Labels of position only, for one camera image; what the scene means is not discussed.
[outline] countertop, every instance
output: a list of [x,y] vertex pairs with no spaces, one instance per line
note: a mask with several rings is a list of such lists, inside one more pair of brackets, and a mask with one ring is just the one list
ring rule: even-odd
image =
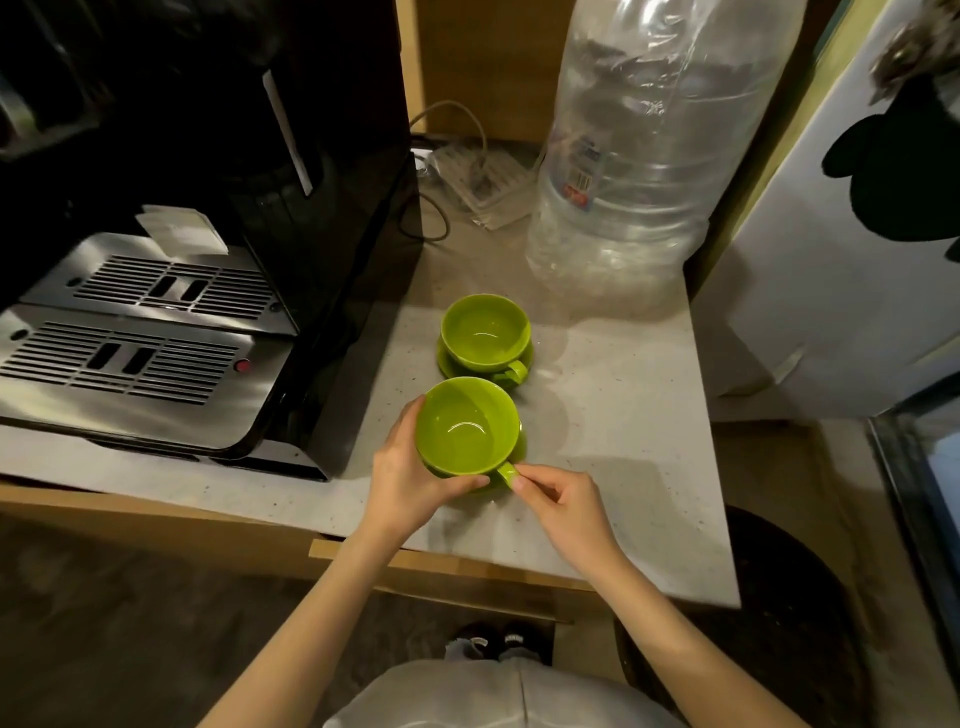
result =
[[[438,226],[424,204],[428,233]],[[523,257],[529,218],[485,231],[451,213],[426,245],[381,361],[343,475],[315,483],[99,448],[0,427],[0,473],[144,497],[347,536],[359,522],[373,452],[403,404],[441,380],[444,310],[469,293],[509,296],[533,324],[536,358],[514,391],[527,460],[587,471],[617,540],[667,594],[737,605],[739,596],[697,351],[683,285],[658,316],[578,311],[549,293]],[[407,547],[575,576],[509,492],[443,508]]]

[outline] bottle label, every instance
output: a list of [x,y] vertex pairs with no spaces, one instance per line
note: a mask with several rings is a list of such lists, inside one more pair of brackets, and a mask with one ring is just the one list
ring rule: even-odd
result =
[[589,211],[603,161],[599,145],[589,134],[565,133],[555,127],[549,146],[554,189],[574,207]]

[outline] barcode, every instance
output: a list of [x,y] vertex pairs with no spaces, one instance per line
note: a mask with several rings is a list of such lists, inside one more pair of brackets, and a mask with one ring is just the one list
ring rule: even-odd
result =
[[587,192],[593,184],[593,177],[583,170],[570,167],[566,172],[566,183],[579,192]]

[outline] plastic water bottle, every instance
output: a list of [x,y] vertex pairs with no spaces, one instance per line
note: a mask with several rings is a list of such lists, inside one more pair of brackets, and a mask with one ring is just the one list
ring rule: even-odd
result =
[[703,243],[805,0],[578,0],[527,259],[552,288],[650,301]]

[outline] cup handle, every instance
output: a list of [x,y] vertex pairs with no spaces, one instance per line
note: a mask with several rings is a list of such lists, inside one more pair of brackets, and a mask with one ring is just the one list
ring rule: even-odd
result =
[[511,463],[509,460],[505,462],[503,465],[501,465],[499,468],[497,468],[496,473],[503,478],[503,482],[507,484],[508,488],[510,487],[511,481],[515,477],[520,475],[520,473],[518,473],[516,468],[514,467],[514,464]]
[[511,381],[514,384],[522,384],[526,381],[527,376],[530,374],[530,370],[526,368],[522,361],[517,359],[512,361],[509,364],[510,369],[506,372],[500,372],[493,375],[493,381]]

